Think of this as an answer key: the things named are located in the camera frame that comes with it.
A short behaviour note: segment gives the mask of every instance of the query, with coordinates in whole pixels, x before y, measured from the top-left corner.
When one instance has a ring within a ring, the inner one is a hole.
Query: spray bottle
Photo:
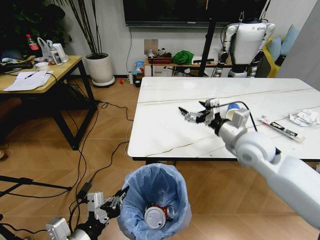
[[[62,65],[62,61],[59,57],[59,53],[57,51],[57,49],[53,46],[53,43],[51,40],[47,40],[46,43],[49,45],[50,47],[50,53],[52,54],[53,60],[55,62],[55,64],[57,65]]]

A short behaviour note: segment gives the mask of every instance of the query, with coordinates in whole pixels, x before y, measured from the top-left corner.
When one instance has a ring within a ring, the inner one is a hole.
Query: red bottle
[[[27,34],[25,36],[27,37],[29,48],[31,49],[31,55],[35,55],[36,57],[41,57],[42,52],[39,50],[38,44],[31,38],[30,34]]]

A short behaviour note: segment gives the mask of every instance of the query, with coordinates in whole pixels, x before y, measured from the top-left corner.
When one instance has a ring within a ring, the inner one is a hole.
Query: can lid
[[[174,219],[174,217],[176,215],[176,211],[175,211],[175,209],[174,209],[174,207],[172,205],[168,206],[168,208],[166,210],[166,213],[168,215],[169,220]]]
[[[160,208],[152,206],[145,211],[144,221],[149,228],[159,230],[166,224],[166,215]]]

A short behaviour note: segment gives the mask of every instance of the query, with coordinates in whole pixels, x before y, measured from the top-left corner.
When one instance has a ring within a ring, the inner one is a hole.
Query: television
[[[127,27],[207,28],[209,18],[216,26],[260,18],[267,0],[123,0]]]

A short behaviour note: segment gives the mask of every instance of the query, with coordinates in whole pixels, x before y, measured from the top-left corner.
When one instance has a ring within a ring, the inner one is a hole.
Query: green cloth
[[[179,65],[191,65],[193,57],[194,54],[192,52],[182,50],[172,58],[172,62]]]

